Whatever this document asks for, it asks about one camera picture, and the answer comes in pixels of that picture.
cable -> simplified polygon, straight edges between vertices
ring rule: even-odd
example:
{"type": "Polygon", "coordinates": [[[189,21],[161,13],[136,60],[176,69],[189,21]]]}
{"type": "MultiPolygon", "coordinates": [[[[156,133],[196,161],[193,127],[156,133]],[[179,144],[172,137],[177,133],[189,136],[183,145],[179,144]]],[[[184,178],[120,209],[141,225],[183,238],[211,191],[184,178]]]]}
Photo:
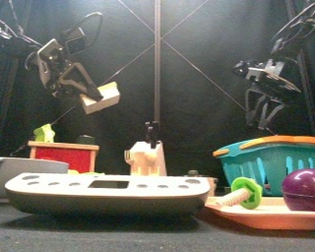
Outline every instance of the cable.
{"type": "Polygon", "coordinates": [[[93,18],[93,17],[98,17],[98,18],[100,18],[100,23],[98,23],[97,32],[96,32],[96,35],[94,35],[94,37],[93,37],[93,39],[92,39],[92,42],[86,44],[86,47],[85,47],[85,48],[89,48],[89,47],[94,44],[94,42],[96,42],[96,40],[97,40],[97,38],[98,38],[98,36],[100,36],[101,23],[102,23],[102,14],[101,14],[100,12],[93,12],[93,13],[90,13],[90,14],[86,15],[86,16],[84,17],[84,19],[74,25],[74,27],[72,27],[68,31],[65,31],[66,35],[69,35],[69,34],[80,27],[80,25],[84,24],[84,23],[85,23],[90,18],[93,18]]]}
{"type": "Polygon", "coordinates": [[[11,28],[0,20],[0,24],[5,27],[5,29],[9,30],[10,34],[13,37],[17,37],[17,34],[14,33],[14,31],[11,30],[11,28]]]}
{"type": "Polygon", "coordinates": [[[283,26],[283,28],[278,31],[278,33],[274,35],[271,40],[274,40],[279,34],[286,30],[286,28],[291,25],[292,22],[296,21],[298,18],[315,6],[315,3],[312,3],[308,7],[306,7],[302,12],[290,20],[290,22],[283,26]]]}

toy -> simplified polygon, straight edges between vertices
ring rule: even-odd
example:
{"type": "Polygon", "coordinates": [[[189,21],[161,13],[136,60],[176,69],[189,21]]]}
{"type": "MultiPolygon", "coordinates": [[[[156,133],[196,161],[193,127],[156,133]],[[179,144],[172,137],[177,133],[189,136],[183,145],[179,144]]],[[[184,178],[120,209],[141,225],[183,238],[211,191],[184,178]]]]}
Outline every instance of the toy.
{"type": "Polygon", "coordinates": [[[131,165],[131,175],[165,176],[163,143],[157,141],[157,122],[145,123],[145,142],[136,142],[124,151],[124,160],[131,165]]]}
{"type": "Polygon", "coordinates": [[[215,205],[229,206],[240,204],[248,210],[258,208],[262,201],[263,188],[254,179],[238,177],[231,184],[231,193],[223,196],[215,205]]]}
{"type": "Polygon", "coordinates": [[[292,211],[315,211],[315,169],[299,169],[284,177],[282,196],[292,211]]]}

purple ball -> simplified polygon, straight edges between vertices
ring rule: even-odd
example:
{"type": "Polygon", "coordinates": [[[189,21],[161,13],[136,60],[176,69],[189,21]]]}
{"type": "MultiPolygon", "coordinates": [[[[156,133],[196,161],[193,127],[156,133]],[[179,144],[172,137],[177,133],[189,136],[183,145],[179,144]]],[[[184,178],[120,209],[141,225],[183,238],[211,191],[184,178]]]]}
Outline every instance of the purple ball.
{"type": "Polygon", "coordinates": [[[292,211],[315,211],[315,169],[295,170],[284,177],[282,197],[292,211]]]}

black backdrop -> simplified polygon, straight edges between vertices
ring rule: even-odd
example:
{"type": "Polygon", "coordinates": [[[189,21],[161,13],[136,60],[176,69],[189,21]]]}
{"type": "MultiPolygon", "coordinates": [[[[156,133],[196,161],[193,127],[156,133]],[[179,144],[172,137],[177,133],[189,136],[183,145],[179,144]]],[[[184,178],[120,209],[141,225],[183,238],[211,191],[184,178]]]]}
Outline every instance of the black backdrop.
{"type": "MultiPolygon", "coordinates": [[[[42,44],[89,13],[104,14],[97,43],[76,59],[97,85],[117,82],[120,102],[90,115],[77,106],[52,129],[54,142],[74,143],[78,135],[96,137],[97,171],[128,174],[122,151],[143,140],[144,122],[153,120],[153,0],[13,3],[25,20],[25,34],[42,44]]],[[[9,6],[2,4],[0,18],[7,24],[10,16],[9,6]]],[[[231,72],[240,60],[268,60],[271,38],[286,23],[282,0],[161,0],[160,140],[169,175],[196,169],[224,184],[220,162],[211,154],[217,148],[271,134],[315,135],[306,111],[306,104],[314,101],[303,95],[276,116],[270,131],[247,127],[244,91],[250,84],[231,72]]],[[[84,26],[88,37],[94,30],[96,23],[89,22],[84,26]]],[[[310,61],[315,69],[315,54],[310,61]]],[[[299,78],[291,78],[300,87],[299,78]]],[[[76,102],[46,93],[38,70],[26,71],[21,60],[0,129],[0,156],[7,156],[33,130],[54,121],[76,102]]]]}

teal plastic basket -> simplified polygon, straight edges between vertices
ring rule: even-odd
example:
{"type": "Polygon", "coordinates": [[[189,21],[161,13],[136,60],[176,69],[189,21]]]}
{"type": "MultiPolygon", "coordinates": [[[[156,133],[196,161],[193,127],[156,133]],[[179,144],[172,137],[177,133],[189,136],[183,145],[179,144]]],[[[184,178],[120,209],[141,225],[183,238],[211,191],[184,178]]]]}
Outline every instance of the teal plastic basket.
{"type": "Polygon", "coordinates": [[[263,186],[264,196],[282,196],[280,184],[296,169],[315,168],[315,138],[272,136],[225,146],[220,158],[227,182],[248,177],[263,186]]]}

